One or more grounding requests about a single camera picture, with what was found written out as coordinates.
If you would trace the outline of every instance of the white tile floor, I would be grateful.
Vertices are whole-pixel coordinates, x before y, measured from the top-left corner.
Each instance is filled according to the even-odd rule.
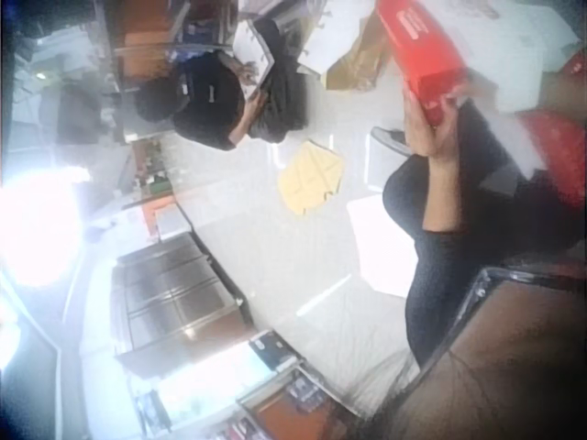
[[[279,146],[247,139],[225,153],[163,140],[168,168],[182,173],[173,182],[179,203],[249,298],[257,326],[275,328],[341,391],[389,356],[408,354],[404,300],[361,278],[347,211],[348,202],[376,194],[404,160],[367,140],[375,125],[402,126],[401,87],[393,65],[368,93],[326,92],[311,81],[310,126]],[[340,154],[346,169],[338,195],[297,216],[277,179],[307,139]]]

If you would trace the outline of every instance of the red box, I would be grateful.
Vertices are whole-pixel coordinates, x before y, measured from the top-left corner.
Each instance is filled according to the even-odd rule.
[[[442,122],[440,97],[467,78],[467,69],[442,27],[415,0],[381,0],[378,12],[393,55],[428,122]]]

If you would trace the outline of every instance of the yellow paper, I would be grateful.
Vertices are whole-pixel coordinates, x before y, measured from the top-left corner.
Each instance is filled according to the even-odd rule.
[[[343,170],[339,155],[306,141],[280,175],[279,191],[292,211],[304,215],[338,192]]]

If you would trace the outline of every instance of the shoe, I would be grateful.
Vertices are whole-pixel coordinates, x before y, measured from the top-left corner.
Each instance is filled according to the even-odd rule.
[[[383,144],[388,149],[392,149],[398,154],[409,158],[412,156],[412,150],[405,145],[405,133],[401,130],[384,130],[375,126],[371,130],[371,137]]]

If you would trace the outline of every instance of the black shirt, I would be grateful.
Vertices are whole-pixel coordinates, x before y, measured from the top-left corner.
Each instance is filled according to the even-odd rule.
[[[177,68],[185,80],[189,103],[173,116],[178,135],[215,149],[235,146],[228,136],[242,117],[244,95],[240,82],[217,52],[191,58]]]

